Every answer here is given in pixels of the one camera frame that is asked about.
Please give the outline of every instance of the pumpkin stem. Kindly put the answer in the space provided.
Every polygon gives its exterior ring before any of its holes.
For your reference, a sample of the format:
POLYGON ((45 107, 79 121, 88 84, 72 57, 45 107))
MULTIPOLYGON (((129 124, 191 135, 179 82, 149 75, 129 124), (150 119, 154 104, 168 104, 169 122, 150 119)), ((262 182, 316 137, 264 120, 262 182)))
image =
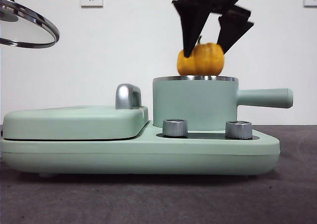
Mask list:
POLYGON ((197 41, 197 45, 200 44, 200 39, 202 38, 202 35, 199 36, 198 41, 197 41))

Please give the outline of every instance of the pot rim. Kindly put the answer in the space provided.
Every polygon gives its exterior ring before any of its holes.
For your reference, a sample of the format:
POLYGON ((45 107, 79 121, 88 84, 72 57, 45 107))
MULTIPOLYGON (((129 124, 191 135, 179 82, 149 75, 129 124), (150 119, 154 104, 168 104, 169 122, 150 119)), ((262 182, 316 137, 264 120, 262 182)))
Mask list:
POLYGON ((153 79, 153 82, 172 81, 172 80, 220 80, 220 81, 238 82, 238 79, 235 77, 209 76, 209 75, 185 75, 185 76, 158 77, 158 78, 153 79))

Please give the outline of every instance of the mint green cooking appliance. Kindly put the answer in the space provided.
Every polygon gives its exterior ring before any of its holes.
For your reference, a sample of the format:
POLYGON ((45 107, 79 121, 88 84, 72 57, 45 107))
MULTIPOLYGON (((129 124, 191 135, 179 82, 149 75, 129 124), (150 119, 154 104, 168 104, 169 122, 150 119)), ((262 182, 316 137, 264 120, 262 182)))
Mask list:
POLYGON ((241 130, 229 133, 227 125, 236 120, 238 105, 291 107, 291 90, 239 91, 231 77, 177 76, 155 79, 153 93, 153 122, 148 121, 140 89, 130 84, 118 86, 114 106, 10 112, 3 122, 2 158, 16 170, 45 177, 257 175, 274 168, 278 139, 255 130, 247 139, 232 138, 241 130), (186 122, 186 135, 170 136, 167 127, 162 129, 164 120, 169 129, 186 122))

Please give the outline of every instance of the white wall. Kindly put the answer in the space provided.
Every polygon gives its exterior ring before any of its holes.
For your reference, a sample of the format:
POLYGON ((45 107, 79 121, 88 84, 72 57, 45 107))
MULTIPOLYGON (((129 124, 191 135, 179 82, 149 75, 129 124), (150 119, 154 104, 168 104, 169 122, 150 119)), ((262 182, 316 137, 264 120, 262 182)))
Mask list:
MULTIPOLYGON (((114 105, 120 83, 142 91, 152 113, 152 79, 177 75, 182 48, 172 0, 105 0, 81 8, 79 0, 16 0, 51 20, 61 39, 49 49, 1 47, 1 118, 13 110, 114 105)), ((317 9, 303 0, 240 0, 255 26, 226 54, 221 75, 241 89, 291 88, 291 109, 240 107, 253 124, 316 124, 317 9)), ((217 15, 202 32, 215 42, 217 15)))

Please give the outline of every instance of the stainless steel rim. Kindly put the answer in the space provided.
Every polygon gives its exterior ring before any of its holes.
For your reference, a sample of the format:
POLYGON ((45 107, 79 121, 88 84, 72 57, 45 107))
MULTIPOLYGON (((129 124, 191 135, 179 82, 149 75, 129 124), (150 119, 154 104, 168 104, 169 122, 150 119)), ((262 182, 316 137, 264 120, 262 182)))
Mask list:
POLYGON ((36 13, 35 11, 10 0, 0 0, 0 10, 5 13, 14 14, 36 24, 36 26, 39 26, 50 33, 54 39, 54 41, 50 43, 28 43, 0 38, 1 44, 24 48, 47 48, 53 46, 56 42, 58 42, 59 31, 57 27, 55 27, 54 24, 52 24, 49 20, 36 13))
POLYGON ((237 78, 226 76, 203 76, 203 75, 186 75, 186 76, 169 76, 155 78, 153 82, 157 81, 172 81, 172 80, 220 80, 220 81, 236 81, 237 78))

